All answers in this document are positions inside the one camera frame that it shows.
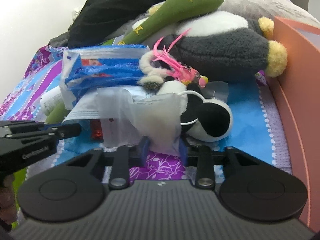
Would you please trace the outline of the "person's left hand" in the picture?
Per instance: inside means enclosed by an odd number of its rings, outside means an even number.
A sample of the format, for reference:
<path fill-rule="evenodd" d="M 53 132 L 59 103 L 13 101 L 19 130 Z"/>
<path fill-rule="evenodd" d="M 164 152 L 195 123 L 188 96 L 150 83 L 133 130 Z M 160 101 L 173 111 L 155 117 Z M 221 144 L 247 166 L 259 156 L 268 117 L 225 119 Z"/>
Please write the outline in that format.
<path fill-rule="evenodd" d="M 13 174 L 6 176 L 1 186 L 1 220 L 6 224 L 11 225 L 17 220 L 17 209 L 15 204 L 15 192 L 13 182 L 15 176 Z"/>

